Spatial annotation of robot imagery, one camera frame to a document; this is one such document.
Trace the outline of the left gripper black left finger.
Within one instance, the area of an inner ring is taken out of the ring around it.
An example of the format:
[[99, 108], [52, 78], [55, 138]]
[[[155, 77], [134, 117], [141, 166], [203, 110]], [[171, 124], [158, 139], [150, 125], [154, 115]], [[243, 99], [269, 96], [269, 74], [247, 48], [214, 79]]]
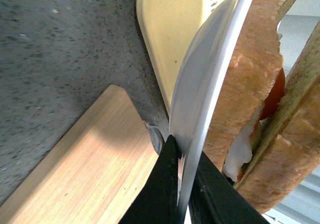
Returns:
[[178, 156], [176, 140], [169, 135], [140, 193], [120, 224], [176, 224], [178, 201]]

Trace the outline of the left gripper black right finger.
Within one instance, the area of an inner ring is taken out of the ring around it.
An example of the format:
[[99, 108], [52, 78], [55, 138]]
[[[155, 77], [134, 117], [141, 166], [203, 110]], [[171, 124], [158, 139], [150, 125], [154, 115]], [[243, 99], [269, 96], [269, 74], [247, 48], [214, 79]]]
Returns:
[[193, 224], [267, 224], [268, 221], [201, 154], [189, 200]]

